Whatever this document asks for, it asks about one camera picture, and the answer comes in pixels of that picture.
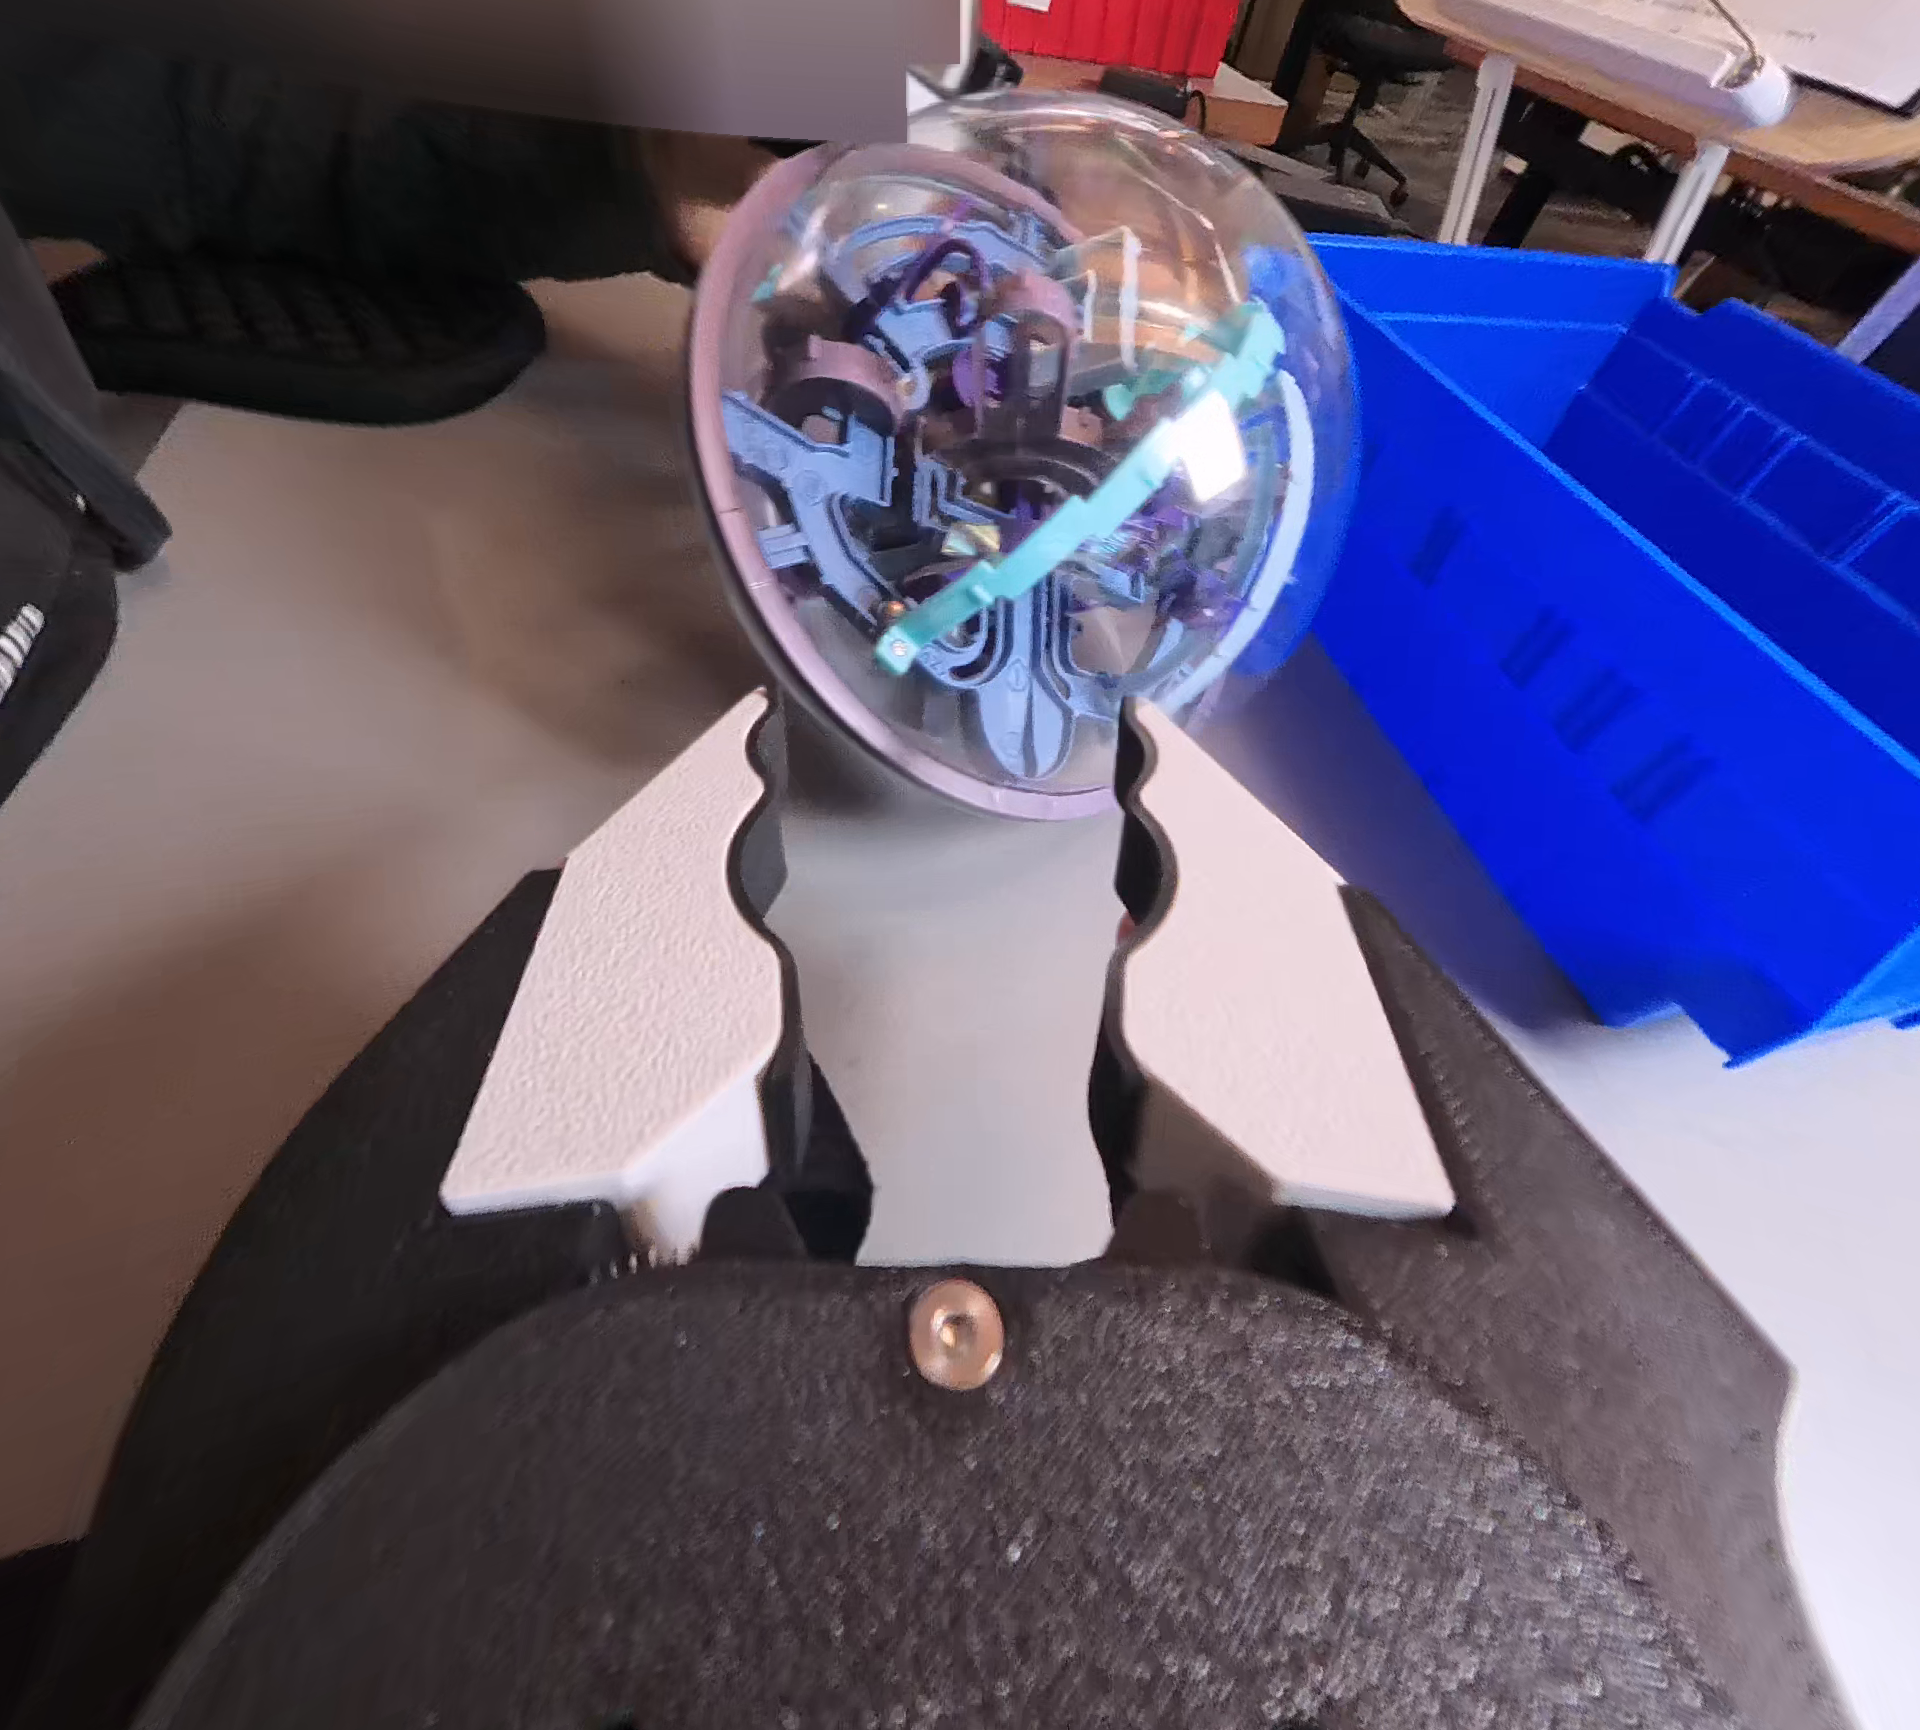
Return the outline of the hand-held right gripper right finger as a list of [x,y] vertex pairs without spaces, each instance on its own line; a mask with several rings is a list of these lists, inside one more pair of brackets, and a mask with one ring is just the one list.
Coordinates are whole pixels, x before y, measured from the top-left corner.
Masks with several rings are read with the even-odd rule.
[[1161,710],[1115,732],[1096,1035],[1113,1228],[1180,1205],[1236,1262],[1283,1216],[1438,1223],[1458,1192],[1332,864]]

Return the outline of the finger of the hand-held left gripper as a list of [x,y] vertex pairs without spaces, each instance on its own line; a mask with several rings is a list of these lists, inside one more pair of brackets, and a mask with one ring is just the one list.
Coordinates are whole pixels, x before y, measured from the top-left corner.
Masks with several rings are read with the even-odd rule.
[[910,66],[910,117],[957,100],[1016,90],[1024,66],[989,35],[981,0],[957,0],[957,57],[948,63]]

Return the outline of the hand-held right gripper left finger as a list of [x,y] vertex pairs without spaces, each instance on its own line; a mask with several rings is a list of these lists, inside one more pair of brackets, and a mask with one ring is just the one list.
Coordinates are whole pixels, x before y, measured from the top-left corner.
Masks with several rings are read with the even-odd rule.
[[756,688],[561,861],[440,1183],[456,1217],[601,1204],[654,1262],[725,1190],[770,1190],[851,1262],[871,1178],[770,925],[786,725]]

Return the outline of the clear maze ball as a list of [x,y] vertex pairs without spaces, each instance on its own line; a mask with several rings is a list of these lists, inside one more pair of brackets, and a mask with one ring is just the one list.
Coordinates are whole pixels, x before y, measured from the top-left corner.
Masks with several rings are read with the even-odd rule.
[[775,158],[685,333],[689,449],[779,688],[972,812],[1112,805],[1128,707],[1273,672],[1360,478],[1332,279],[1251,158],[1024,87]]

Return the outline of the person's left forearm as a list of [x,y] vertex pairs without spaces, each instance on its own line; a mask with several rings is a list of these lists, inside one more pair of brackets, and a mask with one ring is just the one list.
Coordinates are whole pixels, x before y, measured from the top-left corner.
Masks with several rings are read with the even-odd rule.
[[689,283],[773,165],[750,137],[491,109],[4,105],[4,208],[23,235],[365,281]]

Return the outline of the black office chair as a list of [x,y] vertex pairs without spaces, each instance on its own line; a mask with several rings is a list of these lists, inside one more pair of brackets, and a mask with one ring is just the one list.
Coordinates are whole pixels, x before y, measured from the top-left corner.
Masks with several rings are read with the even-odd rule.
[[1332,73],[1353,82],[1353,92],[1341,114],[1290,132],[1290,141],[1281,144],[1281,150],[1290,155],[1326,150],[1333,182],[1347,182],[1350,161],[1356,163],[1358,179],[1380,172],[1391,184],[1385,197],[1388,210],[1403,210],[1410,182],[1364,132],[1360,117],[1380,104],[1382,87],[1410,85],[1425,75],[1445,73],[1454,66],[1447,39],[1403,17],[1335,12],[1326,17],[1311,48],[1321,61],[1327,61]]

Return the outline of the blue plastic bin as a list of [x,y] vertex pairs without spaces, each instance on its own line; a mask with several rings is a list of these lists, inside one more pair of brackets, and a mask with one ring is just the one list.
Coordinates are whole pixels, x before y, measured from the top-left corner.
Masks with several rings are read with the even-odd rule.
[[1916,397],[1647,262],[1316,250],[1356,516],[1212,751],[1507,1024],[1916,1028]]

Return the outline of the person's black printed jacket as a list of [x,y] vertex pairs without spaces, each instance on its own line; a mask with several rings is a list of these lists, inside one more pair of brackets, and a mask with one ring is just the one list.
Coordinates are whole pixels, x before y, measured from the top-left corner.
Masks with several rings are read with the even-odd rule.
[[120,579],[173,528],[116,453],[30,242],[2,219],[2,796],[99,676]]

